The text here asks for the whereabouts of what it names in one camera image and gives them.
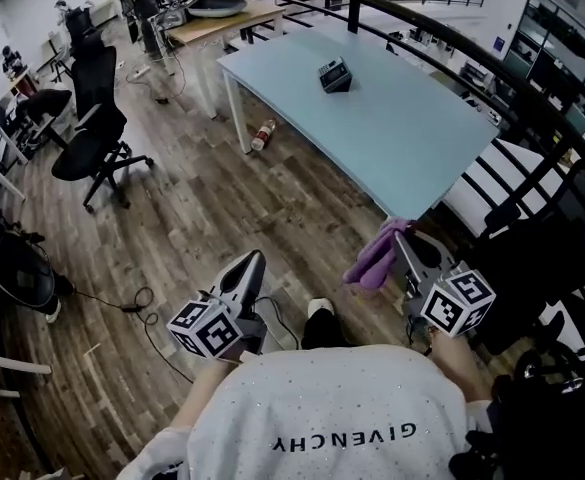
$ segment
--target pants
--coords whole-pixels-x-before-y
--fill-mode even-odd
[[[141,22],[141,35],[143,36],[145,53],[153,59],[158,59],[161,57],[161,50],[159,49],[159,43],[156,41],[154,29],[148,21],[149,18],[159,12],[156,3],[154,0],[137,0],[134,3],[134,11]]]
[[[351,346],[343,337],[338,320],[327,309],[319,309],[305,323],[305,331],[301,340],[303,350]]]

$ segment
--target wooden floor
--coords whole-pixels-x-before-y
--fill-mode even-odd
[[[126,34],[116,22],[105,34],[126,61],[116,91],[128,118],[124,139],[135,154],[156,160],[152,170],[139,164],[125,177],[131,208],[118,206],[103,186],[89,215],[81,206],[89,182],[51,175],[59,154],[53,144],[11,172],[27,200],[6,197],[8,213],[45,235],[55,268],[79,290],[118,304],[150,286],[155,301],[143,314],[156,311],[160,317],[150,335],[189,375],[196,375],[200,363],[175,346],[164,323],[197,288],[207,288],[221,267],[253,248],[268,262],[262,294],[279,302],[297,333],[308,300],[325,296],[356,343],[406,344],[401,293],[393,282],[370,294],[341,281],[385,218],[372,200],[280,119],[263,152],[240,152],[214,62],[223,55],[219,45],[206,48],[219,110],[211,121],[199,105],[187,52],[181,52],[185,89],[169,105],[154,102],[149,87],[125,82],[139,56]],[[178,92],[180,72],[168,84]],[[247,92],[244,97],[253,128],[274,116]],[[68,298],[54,325],[24,308],[6,308],[4,322],[12,357],[53,368],[49,377],[23,374],[17,382],[43,449],[54,466],[67,465],[73,475],[114,478],[170,421],[190,388],[158,357],[134,315],[97,301]],[[281,329],[275,334],[291,345]],[[510,369],[513,359],[489,360],[486,376]]]

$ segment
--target person's hand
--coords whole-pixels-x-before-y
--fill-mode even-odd
[[[465,336],[450,338],[438,329],[430,334],[432,353],[429,358],[454,382],[467,402],[490,400],[490,389],[476,365]]]

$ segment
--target wire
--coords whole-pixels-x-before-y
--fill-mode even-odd
[[[139,296],[143,292],[148,292],[150,294],[150,297],[147,302],[140,303]],[[157,354],[159,354],[161,359],[163,359],[170,368],[172,368],[176,373],[178,373],[181,377],[187,380],[190,384],[194,384],[194,381],[190,379],[181,370],[179,370],[176,366],[174,366],[170,361],[168,361],[168,359],[161,353],[158,347],[154,344],[154,341],[152,340],[152,337],[150,336],[150,333],[148,331],[148,327],[152,327],[159,322],[159,314],[156,311],[152,311],[151,313],[148,313],[148,315],[145,318],[139,315],[139,311],[147,308],[150,304],[152,304],[152,302],[154,302],[154,291],[152,290],[152,288],[150,288],[149,286],[143,286],[142,288],[139,288],[137,292],[134,294],[134,302],[132,304],[127,305],[112,304],[111,302],[107,302],[103,299],[100,299],[99,297],[89,295],[76,289],[74,290],[74,293],[76,293],[77,295],[81,295],[82,297],[87,297],[88,299],[98,300],[102,304],[120,309],[124,313],[134,313],[136,317],[139,319],[139,321],[143,324],[143,330],[145,331],[145,335],[147,336],[150,345],[152,345],[152,348],[156,351]]]
[[[154,344],[154,341],[152,341],[152,338],[150,337],[150,333],[148,332],[148,327],[152,327],[153,325],[157,324],[157,322],[159,321],[159,314],[153,311],[152,313],[149,313],[148,316],[146,316],[145,318],[141,317],[141,315],[139,315],[138,313],[135,313],[135,314],[136,314],[136,317],[139,319],[139,321],[143,324],[143,330],[145,331],[145,335],[148,337],[148,341],[150,342],[150,345],[152,345],[152,348],[154,350],[156,350],[156,353],[159,354],[161,359],[163,359],[165,361],[165,363],[170,368],[172,368],[176,373],[178,373],[181,377],[183,377],[185,380],[187,380],[190,384],[194,384],[194,381],[192,379],[190,379],[190,377],[188,377],[185,373],[183,373],[181,370],[179,370],[170,361],[168,361],[168,359],[163,354],[161,354],[161,351]]]
[[[145,59],[145,53],[139,55],[138,57],[136,57],[136,63],[132,66],[132,69],[130,69],[130,71],[128,72],[128,74],[125,76],[125,81],[128,84],[133,84],[133,85],[145,85],[150,89],[150,94],[151,97],[154,98],[155,100],[157,99],[175,99],[177,96],[180,96],[181,94],[183,94],[183,91],[185,90],[185,86],[186,86],[186,81],[185,81],[185,70],[183,69],[183,66],[181,65],[181,61],[179,60],[179,57],[176,54],[176,51],[174,50],[174,48],[171,45],[168,45],[168,43],[163,39],[163,37],[161,37],[161,35],[157,35],[157,39],[159,39],[161,41],[161,44],[165,47],[165,53],[162,54],[158,59]],[[130,76],[136,71],[138,65],[143,62],[163,62],[164,60],[167,59],[174,59],[176,60],[177,64],[179,65],[179,69],[181,70],[181,75],[182,75],[182,79],[183,79],[183,84],[181,86],[181,90],[178,93],[173,93],[172,91],[170,92],[170,95],[165,97],[165,96],[160,96],[160,97],[155,97],[154,95],[156,94],[154,88],[152,87],[151,84],[149,84],[148,82],[144,82],[144,81],[135,81],[135,80],[130,80]]]
[[[279,305],[276,302],[276,300],[274,300],[272,297],[269,297],[267,295],[263,296],[263,297],[259,297],[258,299],[256,299],[254,301],[254,304],[252,304],[252,309],[254,309],[254,307],[256,306],[257,302],[262,301],[262,300],[269,300],[270,303],[272,304],[272,306],[274,307],[274,314],[276,315],[276,319],[279,321],[279,323],[281,324],[281,326],[288,331],[288,333],[290,334],[290,336],[292,336],[292,338],[294,338],[294,342],[296,343],[296,349],[299,350],[301,348],[301,344],[299,343],[299,338],[296,337],[296,334],[294,334],[290,328],[285,325],[283,323],[283,320],[281,318],[281,314],[279,312]]]

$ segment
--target person's arm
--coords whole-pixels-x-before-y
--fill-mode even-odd
[[[237,367],[234,363],[213,360],[201,370],[190,388],[185,403],[170,423],[170,427],[192,427],[199,419],[212,395],[225,379]]]
[[[459,386],[466,402],[492,399],[465,337],[450,338],[443,332],[435,331],[429,358],[448,379]]]

